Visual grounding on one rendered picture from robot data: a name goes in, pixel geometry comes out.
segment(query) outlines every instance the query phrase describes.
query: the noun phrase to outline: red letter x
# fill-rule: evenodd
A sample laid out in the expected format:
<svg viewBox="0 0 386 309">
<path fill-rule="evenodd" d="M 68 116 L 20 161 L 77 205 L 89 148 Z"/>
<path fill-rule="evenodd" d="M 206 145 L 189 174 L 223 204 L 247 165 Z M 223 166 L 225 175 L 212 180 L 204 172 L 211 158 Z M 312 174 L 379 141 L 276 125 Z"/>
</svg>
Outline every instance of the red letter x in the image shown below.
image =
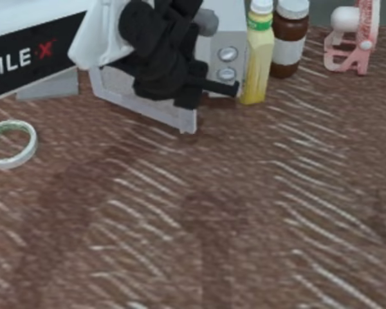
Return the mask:
<svg viewBox="0 0 386 309">
<path fill-rule="evenodd" d="M 51 47 L 53 46 L 53 42 L 55 42 L 55 41 L 56 40 L 53 39 L 47 43 L 39 44 L 39 48 L 41 51 L 40 56 L 39 56 L 40 60 L 43 59 L 45 56 L 51 57 L 51 54 L 52 54 Z"/>
</svg>

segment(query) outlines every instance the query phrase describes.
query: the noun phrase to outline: brown table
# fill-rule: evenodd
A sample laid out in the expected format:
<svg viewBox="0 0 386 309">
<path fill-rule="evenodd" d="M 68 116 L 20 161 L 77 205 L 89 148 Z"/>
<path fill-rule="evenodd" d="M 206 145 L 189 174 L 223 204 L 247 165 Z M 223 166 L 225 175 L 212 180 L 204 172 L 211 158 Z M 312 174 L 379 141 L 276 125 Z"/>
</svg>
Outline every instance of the brown table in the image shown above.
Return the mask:
<svg viewBox="0 0 386 309">
<path fill-rule="evenodd" d="M 386 28 L 363 78 L 323 68 L 326 33 L 267 103 L 206 101 L 194 136 L 85 74 L 1 100 L 40 144 L 0 172 L 0 309 L 386 308 Z"/>
</svg>

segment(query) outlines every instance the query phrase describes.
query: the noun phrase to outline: tape roll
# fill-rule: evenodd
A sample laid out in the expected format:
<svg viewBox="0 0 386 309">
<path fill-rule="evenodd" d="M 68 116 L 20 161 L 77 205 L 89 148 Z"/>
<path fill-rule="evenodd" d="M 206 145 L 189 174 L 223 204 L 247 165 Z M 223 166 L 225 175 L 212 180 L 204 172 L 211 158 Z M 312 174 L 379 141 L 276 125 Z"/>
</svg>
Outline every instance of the tape roll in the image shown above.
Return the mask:
<svg viewBox="0 0 386 309">
<path fill-rule="evenodd" d="M 30 140 L 27 146 L 11 158 L 0 159 L 0 170 L 14 169 L 30 160 L 37 149 L 37 133 L 33 126 L 20 120 L 7 120 L 0 122 L 0 134 L 4 131 L 17 130 L 27 132 Z"/>
</svg>

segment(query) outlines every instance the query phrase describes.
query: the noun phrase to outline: silver knob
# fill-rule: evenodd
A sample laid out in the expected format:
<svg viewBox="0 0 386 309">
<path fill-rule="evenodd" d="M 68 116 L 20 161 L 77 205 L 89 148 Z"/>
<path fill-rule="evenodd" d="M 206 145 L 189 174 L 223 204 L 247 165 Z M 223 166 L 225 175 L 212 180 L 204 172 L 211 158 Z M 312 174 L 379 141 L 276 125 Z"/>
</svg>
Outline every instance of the silver knob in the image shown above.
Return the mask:
<svg viewBox="0 0 386 309">
<path fill-rule="evenodd" d="M 219 50 L 219 59 L 223 62 L 232 62 L 233 60 L 236 60 L 237 56 L 239 54 L 239 51 L 236 47 L 229 46 L 222 48 Z"/>
<path fill-rule="evenodd" d="M 217 77 L 223 82 L 231 82 L 236 78 L 236 70 L 233 68 L 225 68 L 217 71 Z"/>
</svg>

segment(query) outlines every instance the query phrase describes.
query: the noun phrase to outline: pink plastic object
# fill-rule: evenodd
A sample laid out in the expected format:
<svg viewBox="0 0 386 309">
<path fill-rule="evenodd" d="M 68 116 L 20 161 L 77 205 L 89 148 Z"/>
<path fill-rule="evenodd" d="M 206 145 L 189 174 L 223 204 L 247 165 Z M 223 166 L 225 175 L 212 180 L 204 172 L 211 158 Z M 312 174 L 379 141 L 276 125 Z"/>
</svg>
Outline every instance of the pink plastic object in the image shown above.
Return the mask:
<svg viewBox="0 0 386 309">
<path fill-rule="evenodd" d="M 334 11 L 332 15 L 333 31 L 324 41 L 324 66 L 329 71 L 357 70 L 359 75 L 365 75 L 370 55 L 374 51 L 378 39 L 380 0 L 356 0 L 354 7 L 356 9 L 352 8 L 351 15 L 347 17 L 345 16 L 348 13 L 347 10 L 344 12 L 339 10 L 338 13 L 342 13 L 339 16 L 335 16 L 338 9 Z M 357 11 L 357 16 L 354 16 L 354 10 Z M 353 28 L 356 28 L 356 40 L 345 40 L 345 32 L 350 32 Z M 341 44 L 355 47 L 353 51 L 343 51 L 335 48 Z M 343 57 L 344 60 L 341 63 L 335 63 L 335 56 Z"/>
</svg>

